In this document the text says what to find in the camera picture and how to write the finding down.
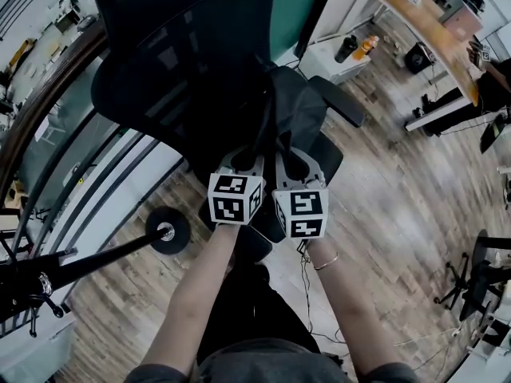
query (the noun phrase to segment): wooden floor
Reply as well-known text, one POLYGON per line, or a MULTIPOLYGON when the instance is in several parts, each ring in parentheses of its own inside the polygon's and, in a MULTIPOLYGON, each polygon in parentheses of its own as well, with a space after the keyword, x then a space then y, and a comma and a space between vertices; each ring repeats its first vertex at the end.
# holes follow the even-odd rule
MULTIPOLYGON (((380 26, 397 29, 393 18, 384 18, 380 26)), ((403 44, 410 46, 413 36, 401 32, 403 44)), ((433 138, 404 131, 420 95, 428 92, 435 98, 437 91, 427 82, 431 69, 412 76, 396 66, 392 51, 382 41, 371 54, 373 61, 343 86, 366 106, 363 127, 355 129, 333 113, 323 126, 345 156, 329 186, 327 236, 339 246, 342 259, 362 274, 393 342, 433 335, 397 350, 404 362, 418 368, 422 381, 441 381, 462 358, 475 326, 474 320, 466 322, 457 338, 440 334, 458 327, 461 308, 459 302, 451 313, 433 304, 433 297, 450 287, 445 264, 457 265, 463 251, 471 253, 482 228, 494 236, 511 236, 510 217, 503 208, 496 152, 482 156, 478 149, 484 126, 433 138)), ((435 73, 441 71, 435 66, 435 73)), ((452 87, 444 78, 438 94, 452 87)), ((122 381, 142 359, 172 291, 209 237, 196 215, 205 193, 193 175, 178 170, 119 231, 112 244, 142 235, 149 211, 163 204, 185 213, 193 229, 189 248, 174 258, 146 247, 80 282, 69 299, 78 319, 76 340, 59 381, 122 381)), ((265 262, 273 287, 306 322, 295 248, 283 242, 265 262)), ((314 331, 333 337, 337 325, 331 308, 311 268, 309 275, 314 331)), ((328 352, 347 353, 344 345, 317 339, 328 352)), ((353 377, 349 356, 346 361, 353 377)))

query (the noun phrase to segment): wooden handrail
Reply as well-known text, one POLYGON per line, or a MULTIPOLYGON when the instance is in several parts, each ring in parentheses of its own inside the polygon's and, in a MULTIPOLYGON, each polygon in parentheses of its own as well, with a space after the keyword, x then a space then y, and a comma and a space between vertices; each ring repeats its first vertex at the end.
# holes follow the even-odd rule
POLYGON ((64 51, 34 88, 10 128, 0 149, 0 200, 6 198, 23 154, 39 125, 85 68, 108 48, 101 21, 92 24, 64 51))

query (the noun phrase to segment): green board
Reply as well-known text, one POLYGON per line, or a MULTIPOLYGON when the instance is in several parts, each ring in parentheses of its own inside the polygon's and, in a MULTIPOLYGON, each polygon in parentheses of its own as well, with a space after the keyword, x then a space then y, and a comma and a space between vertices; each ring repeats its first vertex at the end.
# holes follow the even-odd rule
POLYGON ((314 0, 273 0, 271 58, 280 57, 298 41, 314 0))

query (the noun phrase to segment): black thermos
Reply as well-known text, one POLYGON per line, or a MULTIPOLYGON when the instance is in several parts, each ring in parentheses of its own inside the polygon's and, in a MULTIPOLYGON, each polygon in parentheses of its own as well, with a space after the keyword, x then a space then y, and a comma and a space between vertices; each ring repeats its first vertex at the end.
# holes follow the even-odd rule
POLYGON ((356 36, 352 35, 350 37, 344 38, 339 51, 335 55, 335 60, 339 63, 344 62, 344 60, 346 60, 357 48, 358 41, 356 36))

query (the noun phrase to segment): bracelet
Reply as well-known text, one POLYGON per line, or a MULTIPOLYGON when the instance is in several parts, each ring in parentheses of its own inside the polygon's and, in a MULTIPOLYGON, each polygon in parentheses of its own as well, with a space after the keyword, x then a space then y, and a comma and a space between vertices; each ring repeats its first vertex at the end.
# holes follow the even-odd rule
POLYGON ((339 253, 335 253, 335 257, 331 259, 328 263, 325 263, 323 265, 320 265, 319 267, 314 267, 316 271, 322 270, 323 268, 327 268, 329 265, 335 263, 339 259, 339 253))

